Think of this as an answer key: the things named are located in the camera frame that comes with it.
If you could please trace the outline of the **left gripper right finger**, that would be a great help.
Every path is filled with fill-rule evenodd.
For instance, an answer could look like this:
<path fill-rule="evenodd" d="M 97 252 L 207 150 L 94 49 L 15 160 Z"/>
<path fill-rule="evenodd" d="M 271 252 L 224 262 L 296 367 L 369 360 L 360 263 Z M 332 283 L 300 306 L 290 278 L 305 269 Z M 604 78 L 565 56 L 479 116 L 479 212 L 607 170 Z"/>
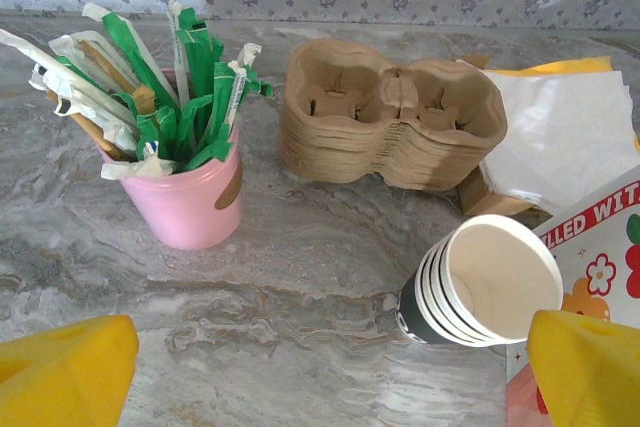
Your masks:
<path fill-rule="evenodd" d="M 640 329 L 539 311 L 527 351 L 554 427 L 640 427 Z"/>

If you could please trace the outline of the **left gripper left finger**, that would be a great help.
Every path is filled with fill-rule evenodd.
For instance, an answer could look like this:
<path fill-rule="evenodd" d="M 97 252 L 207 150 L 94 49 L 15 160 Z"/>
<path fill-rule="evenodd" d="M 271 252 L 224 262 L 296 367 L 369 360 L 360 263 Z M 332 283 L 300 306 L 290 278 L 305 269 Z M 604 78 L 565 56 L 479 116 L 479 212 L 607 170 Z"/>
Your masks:
<path fill-rule="evenodd" d="M 126 315 L 0 343 L 0 427 L 117 427 L 138 351 Z"/>

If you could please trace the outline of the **white flower print paper bag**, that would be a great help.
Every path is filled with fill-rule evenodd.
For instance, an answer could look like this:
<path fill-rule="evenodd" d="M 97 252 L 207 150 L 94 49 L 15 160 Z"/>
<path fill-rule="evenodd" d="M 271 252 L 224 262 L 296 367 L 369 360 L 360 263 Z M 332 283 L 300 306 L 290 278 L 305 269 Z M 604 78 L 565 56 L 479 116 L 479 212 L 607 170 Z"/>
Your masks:
<path fill-rule="evenodd" d="M 640 329 L 640 165 L 535 232 L 560 269 L 561 311 Z M 506 349 L 506 427 L 554 427 L 527 345 Z"/>

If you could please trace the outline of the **stack of paper cups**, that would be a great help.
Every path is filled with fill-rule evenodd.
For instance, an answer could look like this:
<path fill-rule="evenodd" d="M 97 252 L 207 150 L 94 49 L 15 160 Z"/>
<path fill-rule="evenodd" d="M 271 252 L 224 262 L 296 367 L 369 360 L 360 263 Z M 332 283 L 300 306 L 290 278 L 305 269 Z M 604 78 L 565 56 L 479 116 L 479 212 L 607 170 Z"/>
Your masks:
<path fill-rule="evenodd" d="M 526 341 L 534 315 L 564 289 L 542 240 L 509 217 L 472 217 L 435 243 L 397 297 L 396 322 L 422 344 L 472 348 Z"/>

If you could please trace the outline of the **pink straw holder cup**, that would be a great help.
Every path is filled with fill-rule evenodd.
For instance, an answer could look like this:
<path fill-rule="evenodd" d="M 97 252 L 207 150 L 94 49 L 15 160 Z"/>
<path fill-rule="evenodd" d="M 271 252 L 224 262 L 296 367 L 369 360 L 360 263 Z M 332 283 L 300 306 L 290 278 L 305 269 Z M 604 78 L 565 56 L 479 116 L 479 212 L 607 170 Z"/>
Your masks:
<path fill-rule="evenodd" d="M 140 114 L 131 162 L 103 158 L 101 176 L 116 180 L 155 237 L 180 250 L 227 239 L 242 218 L 242 160 L 234 114 L 242 92 L 219 63 L 208 92 L 180 111 Z"/>

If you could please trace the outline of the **brown paper straw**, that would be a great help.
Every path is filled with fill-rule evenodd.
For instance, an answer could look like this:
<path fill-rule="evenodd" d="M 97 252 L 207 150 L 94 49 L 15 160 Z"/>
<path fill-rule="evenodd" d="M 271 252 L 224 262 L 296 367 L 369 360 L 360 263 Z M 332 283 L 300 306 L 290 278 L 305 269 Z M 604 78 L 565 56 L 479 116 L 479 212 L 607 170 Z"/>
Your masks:
<path fill-rule="evenodd" d="M 129 161 L 130 157 L 114 143 L 104 138 L 101 127 L 89 120 L 81 113 L 71 112 L 71 102 L 59 97 L 55 92 L 48 90 L 47 98 L 56 104 L 54 113 L 62 117 L 71 117 L 89 137 L 114 161 Z"/>

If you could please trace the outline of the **brown pulp cup carrier stack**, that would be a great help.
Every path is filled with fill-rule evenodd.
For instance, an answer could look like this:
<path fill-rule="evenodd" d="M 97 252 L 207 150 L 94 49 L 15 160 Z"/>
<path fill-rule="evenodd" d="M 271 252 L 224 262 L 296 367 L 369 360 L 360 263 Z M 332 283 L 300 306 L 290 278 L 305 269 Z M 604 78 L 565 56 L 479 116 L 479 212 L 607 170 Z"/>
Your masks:
<path fill-rule="evenodd" d="M 280 112 L 283 164 L 304 179 L 351 183 L 377 173 L 389 186 L 456 187 L 506 136 L 488 57 L 400 65 L 374 48 L 324 38 L 296 47 Z"/>

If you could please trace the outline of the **green wrapped straw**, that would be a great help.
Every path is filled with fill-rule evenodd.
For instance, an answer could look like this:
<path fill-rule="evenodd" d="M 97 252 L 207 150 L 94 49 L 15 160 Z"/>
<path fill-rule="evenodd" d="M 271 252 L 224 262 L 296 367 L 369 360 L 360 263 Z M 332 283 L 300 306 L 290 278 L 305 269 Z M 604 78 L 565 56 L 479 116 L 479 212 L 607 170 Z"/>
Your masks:
<path fill-rule="evenodd" d="M 206 22 L 193 8 L 182 9 L 178 38 L 187 55 L 193 93 L 196 99 L 214 93 L 214 67 L 220 61 L 224 44 L 212 37 Z"/>
<path fill-rule="evenodd" d="M 180 112 L 178 97 L 131 22 L 115 12 L 102 17 L 111 39 L 125 54 L 140 82 L 155 93 L 162 106 Z"/>

